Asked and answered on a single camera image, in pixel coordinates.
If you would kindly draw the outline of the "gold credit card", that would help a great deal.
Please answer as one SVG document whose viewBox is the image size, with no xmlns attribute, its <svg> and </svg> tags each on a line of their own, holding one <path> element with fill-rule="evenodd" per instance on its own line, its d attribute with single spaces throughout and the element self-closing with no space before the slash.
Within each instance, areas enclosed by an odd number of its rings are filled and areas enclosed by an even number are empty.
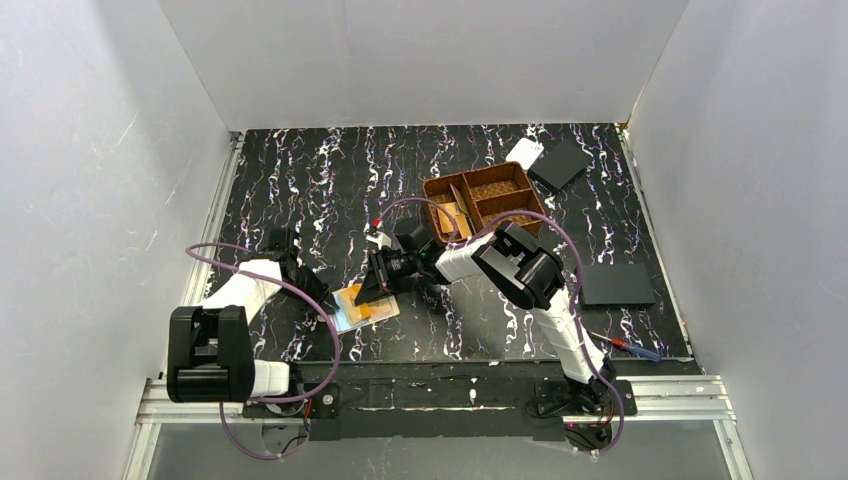
<svg viewBox="0 0 848 480">
<path fill-rule="evenodd" d="M 467 216 L 459 209 L 456 202 L 443 203 L 441 209 L 437 210 L 437 214 L 439 230 L 447 237 L 455 231 L 454 223 L 458 227 L 457 240 L 467 240 L 473 235 Z"/>
</svg>

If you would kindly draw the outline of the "brown woven divided basket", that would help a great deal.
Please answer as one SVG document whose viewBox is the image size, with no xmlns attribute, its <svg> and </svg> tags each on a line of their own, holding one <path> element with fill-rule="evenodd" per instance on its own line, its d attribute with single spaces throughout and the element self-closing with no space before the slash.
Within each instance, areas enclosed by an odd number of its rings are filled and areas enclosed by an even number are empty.
<svg viewBox="0 0 848 480">
<path fill-rule="evenodd" d="M 422 191 L 438 204 L 463 203 L 471 233 L 504 212 L 519 210 L 511 221 L 538 237 L 542 222 L 526 213 L 546 214 L 536 188 L 517 162 L 431 178 L 423 183 Z"/>
</svg>

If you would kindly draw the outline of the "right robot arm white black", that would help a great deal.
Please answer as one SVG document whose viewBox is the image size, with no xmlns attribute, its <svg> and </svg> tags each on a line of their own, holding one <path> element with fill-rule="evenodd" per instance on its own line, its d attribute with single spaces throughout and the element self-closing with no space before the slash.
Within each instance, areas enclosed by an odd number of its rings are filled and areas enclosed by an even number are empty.
<svg viewBox="0 0 848 480">
<path fill-rule="evenodd" d="M 483 275 L 513 305 L 529 311 L 559 358 L 567 379 L 610 387 L 614 369 L 575 319 L 564 265 L 538 240 L 512 221 L 459 246 L 443 246 L 420 221 L 405 219 L 391 235 L 374 228 L 368 236 L 367 273 L 351 303 L 395 296 L 416 277 L 452 285 Z"/>
</svg>

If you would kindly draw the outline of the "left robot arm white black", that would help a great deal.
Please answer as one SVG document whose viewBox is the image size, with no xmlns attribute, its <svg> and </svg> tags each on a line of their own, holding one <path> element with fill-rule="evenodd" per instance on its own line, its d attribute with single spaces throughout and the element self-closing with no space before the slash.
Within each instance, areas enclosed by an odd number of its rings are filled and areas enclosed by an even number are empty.
<svg viewBox="0 0 848 480">
<path fill-rule="evenodd" d="M 278 227 L 263 248 L 198 305 L 176 308 L 169 321 L 167 393 L 175 403 L 282 398 L 291 367 L 254 357 L 250 323 L 279 292 L 325 313 L 336 308 L 330 287 L 299 258 L 300 235 Z"/>
</svg>

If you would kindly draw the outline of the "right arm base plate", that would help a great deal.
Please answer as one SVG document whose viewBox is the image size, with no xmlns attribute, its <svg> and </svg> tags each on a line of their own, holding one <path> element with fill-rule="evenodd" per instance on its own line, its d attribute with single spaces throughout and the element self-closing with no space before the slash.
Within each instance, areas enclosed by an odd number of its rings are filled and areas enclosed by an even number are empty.
<svg viewBox="0 0 848 480">
<path fill-rule="evenodd" d="M 525 404 L 525 412 L 532 418 L 546 419 L 562 416 L 587 416 L 603 422 L 610 416 L 638 413 L 635 393 L 626 380 L 614 380 L 621 404 L 614 399 L 612 390 L 599 381 L 590 385 L 572 380 L 543 380 L 536 382 Z"/>
</svg>

